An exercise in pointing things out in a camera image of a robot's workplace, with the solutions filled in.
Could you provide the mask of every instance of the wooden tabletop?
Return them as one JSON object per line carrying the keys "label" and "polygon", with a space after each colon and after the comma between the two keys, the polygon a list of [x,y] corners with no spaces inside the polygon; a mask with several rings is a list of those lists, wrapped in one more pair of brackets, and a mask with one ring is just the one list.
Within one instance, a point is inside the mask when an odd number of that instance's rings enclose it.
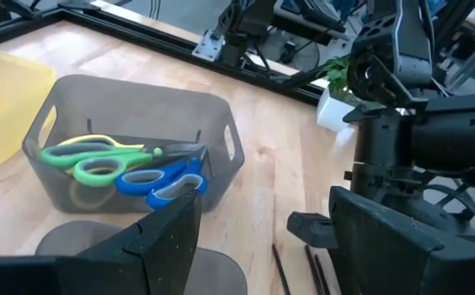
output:
{"label": "wooden tabletop", "polygon": [[[200,38],[123,8],[98,4],[179,37]],[[223,201],[202,217],[199,246],[231,256],[246,274],[249,294],[265,295],[283,294],[270,248],[276,243],[292,294],[315,294],[304,244],[287,232],[287,218],[293,211],[328,212],[330,186],[347,185],[342,176],[352,164],[350,134],[337,136],[318,127],[315,108],[293,99],[64,21],[2,43],[0,50],[50,65],[59,77],[96,75],[213,93],[227,100],[246,162]],[[128,226],[139,218],[59,212],[21,152],[0,165],[0,255],[30,255],[42,236],[70,220]],[[330,259],[325,252],[319,254],[332,293],[337,294]]]}

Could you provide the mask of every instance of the scissors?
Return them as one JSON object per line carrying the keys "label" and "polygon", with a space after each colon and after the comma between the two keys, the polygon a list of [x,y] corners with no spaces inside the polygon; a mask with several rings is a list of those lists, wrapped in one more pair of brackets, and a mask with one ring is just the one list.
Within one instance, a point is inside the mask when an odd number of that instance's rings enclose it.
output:
{"label": "scissors", "polygon": [[113,147],[118,147],[118,148],[139,148],[143,149],[145,147],[144,144],[123,144],[117,142],[115,139],[112,137],[105,135],[105,134],[85,134],[81,136],[77,136],[74,138],[70,138],[65,140],[62,143],[59,143],[58,145],[66,145],[66,144],[71,144],[71,143],[104,143],[107,145],[111,145]]}
{"label": "scissors", "polygon": [[208,189],[208,180],[201,174],[204,153],[161,168],[127,172],[115,180],[115,186],[129,196],[147,196],[147,204],[154,210],[192,189],[203,194]]}
{"label": "scissors", "polygon": [[[175,144],[164,146],[167,156],[184,156],[200,144]],[[105,187],[129,169],[163,156],[163,149],[149,152],[144,145],[123,145],[107,135],[90,134],[71,138],[63,144],[44,148],[41,161],[57,168],[73,168],[72,175],[81,184]]]}
{"label": "scissors", "polygon": [[161,155],[141,148],[115,147],[104,143],[70,143],[44,148],[41,161],[57,168],[69,169],[81,184],[103,187],[112,184],[129,167],[152,161]]}

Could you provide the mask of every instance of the gray plastic basket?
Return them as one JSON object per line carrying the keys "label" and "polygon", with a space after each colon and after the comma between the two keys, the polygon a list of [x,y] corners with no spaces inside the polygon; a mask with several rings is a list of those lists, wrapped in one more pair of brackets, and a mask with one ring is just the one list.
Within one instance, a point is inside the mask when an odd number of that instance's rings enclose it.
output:
{"label": "gray plastic basket", "polygon": [[219,204],[245,161],[229,104],[208,93],[135,84],[86,75],[60,78],[30,127],[23,151],[54,206],[71,213],[149,212],[144,197],[78,183],[71,175],[38,159],[39,135],[48,114],[56,120],[44,147],[84,134],[107,134],[124,144],[148,148],[172,143],[204,143],[202,174],[209,188],[203,211]]}

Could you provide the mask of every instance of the scissor blade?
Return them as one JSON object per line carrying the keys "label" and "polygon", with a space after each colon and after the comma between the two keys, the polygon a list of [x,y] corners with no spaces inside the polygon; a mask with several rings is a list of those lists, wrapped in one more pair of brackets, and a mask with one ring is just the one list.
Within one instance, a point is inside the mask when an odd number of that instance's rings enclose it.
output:
{"label": "scissor blade", "polygon": [[206,144],[200,144],[200,143],[170,144],[170,145],[161,147],[161,150],[163,150],[163,156],[165,157],[197,156],[206,150]]}

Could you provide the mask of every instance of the black stick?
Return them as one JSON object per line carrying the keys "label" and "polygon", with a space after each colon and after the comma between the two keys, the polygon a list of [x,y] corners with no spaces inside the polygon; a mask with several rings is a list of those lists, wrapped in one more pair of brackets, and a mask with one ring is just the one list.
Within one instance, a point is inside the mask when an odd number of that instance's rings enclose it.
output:
{"label": "black stick", "polygon": [[330,295],[330,289],[328,288],[327,279],[325,279],[325,272],[323,271],[321,261],[319,261],[319,257],[317,254],[314,254],[314,261],[316,263],[316,267],[318,268],[319,280],[321,280],[321,286],[325,290],[325,295]]}
{"label": "black stick", "polygon": [[305,245],[305,253],[306,253],[306,259],[309,261],[310,272],[312,272],[312,279],[314,280],[314,286],[316,287],[316,292],[318,295],[324,295],[323,289],[321,288],[321,283],[319,282],[318,271],[316,270],[314,259],[312,259],[312,252],[310,252],[309,245]]}
{"label": "black stick", "polygon": [[275,244],[272,244],[272,252],[274,253],[274,259],[276,260],[276,266],[278,267],[279,276],[281,277],[281,283],[283,284],[283,290],[285,290],[285,295],[291,295],[290,289],[288,288],[287,277],[285,276],[285,271],[283,270],[283,265],[281,265],[281,259],[279,259],[278,249]]}

